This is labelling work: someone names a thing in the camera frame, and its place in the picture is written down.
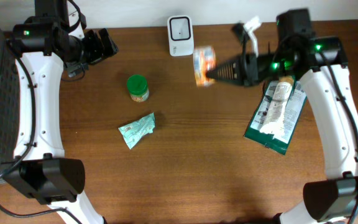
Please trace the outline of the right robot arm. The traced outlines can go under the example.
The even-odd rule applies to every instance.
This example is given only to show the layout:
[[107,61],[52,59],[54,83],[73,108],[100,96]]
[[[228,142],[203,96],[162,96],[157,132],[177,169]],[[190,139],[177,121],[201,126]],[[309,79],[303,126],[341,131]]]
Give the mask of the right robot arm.
[[240,86],[285,76],[300,82],[323,145],[326,179],[305,184],[301,203],[272,222],[353,223],[358,216],[358,113],[345,50],[338,37],[316,36],[306,8],[290,9],[276,20],[276,51],[243,51],[206,75]]

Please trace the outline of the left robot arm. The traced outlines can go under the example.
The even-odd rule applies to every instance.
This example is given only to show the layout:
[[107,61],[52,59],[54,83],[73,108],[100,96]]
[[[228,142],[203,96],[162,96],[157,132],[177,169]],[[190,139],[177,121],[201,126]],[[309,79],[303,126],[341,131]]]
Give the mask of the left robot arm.
[[106,29],[86,28],[73,1],[36,1],[35,14],[14,27],[8,45],[19,72],[19,127],[13,166],[4,180],[66,223],[104,223],[85,193],[85,168],[67,159],[60,135],[62,75],[84,77],[90,66],[116,55]]

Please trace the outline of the green lid jar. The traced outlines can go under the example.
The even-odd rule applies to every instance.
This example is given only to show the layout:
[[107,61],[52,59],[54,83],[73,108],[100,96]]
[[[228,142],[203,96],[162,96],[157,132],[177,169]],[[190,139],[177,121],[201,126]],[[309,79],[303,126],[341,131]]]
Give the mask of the green lid jar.
[[149,86],[142,75],[132,75],[127,80],[127,89],[132,100],[136,102],[146,101],[149,97]]

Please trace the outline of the green 3M glove packet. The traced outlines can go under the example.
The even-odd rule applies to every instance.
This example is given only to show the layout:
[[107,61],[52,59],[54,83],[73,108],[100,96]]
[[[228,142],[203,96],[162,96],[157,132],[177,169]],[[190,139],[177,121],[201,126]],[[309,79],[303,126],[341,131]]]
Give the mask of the green 3M glove packet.
[[264,91],[244,137],[286,154],[300,117],[306,93],[299,81],[271,81]]

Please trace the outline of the orange tissue pack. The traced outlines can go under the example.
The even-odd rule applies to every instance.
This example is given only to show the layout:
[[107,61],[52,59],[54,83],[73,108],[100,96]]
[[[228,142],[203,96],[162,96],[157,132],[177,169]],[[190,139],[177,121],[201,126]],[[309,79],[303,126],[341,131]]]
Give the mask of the orange tissue pack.
[[216,66],[216,55],[212,46],[197,47],[193,51],[193,67],[195,81],[198,87],[206,87],[215,83],[213,78],[206,76],[207,72]]

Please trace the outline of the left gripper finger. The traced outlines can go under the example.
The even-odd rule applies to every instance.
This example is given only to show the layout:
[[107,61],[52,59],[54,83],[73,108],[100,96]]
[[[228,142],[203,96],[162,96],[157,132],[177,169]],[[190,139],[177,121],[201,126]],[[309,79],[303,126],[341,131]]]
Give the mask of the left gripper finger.
[[98,31],[103,45],[103,55],[105,57],[112,57],[119,52],[119,48],[112,40],[107,29],[103,28]]
[[87,62],[98,61],[103,56],[104,46],[101,39],[104,31],[104,29],[100,29],[87,32]]

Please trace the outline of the white Pantene tube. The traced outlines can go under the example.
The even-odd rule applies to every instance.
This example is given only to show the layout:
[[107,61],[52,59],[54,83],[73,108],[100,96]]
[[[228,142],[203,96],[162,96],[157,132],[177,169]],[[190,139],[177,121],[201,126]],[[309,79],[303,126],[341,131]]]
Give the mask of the white Pantene tube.
[[284,133],[285,108],[291,95],[294,78],[281,77],[269,104],[265,121],[260,129],[261,133],[281,136]]

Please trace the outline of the teal foil sachet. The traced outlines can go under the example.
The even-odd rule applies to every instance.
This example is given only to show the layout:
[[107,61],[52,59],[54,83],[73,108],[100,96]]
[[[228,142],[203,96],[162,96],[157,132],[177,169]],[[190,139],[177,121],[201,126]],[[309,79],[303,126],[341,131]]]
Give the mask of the teal foil sachet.
[[155,129],[155,115],[150,113],[141,119],[118,128],[129,149],[132,149],[145,135],[152,134]]

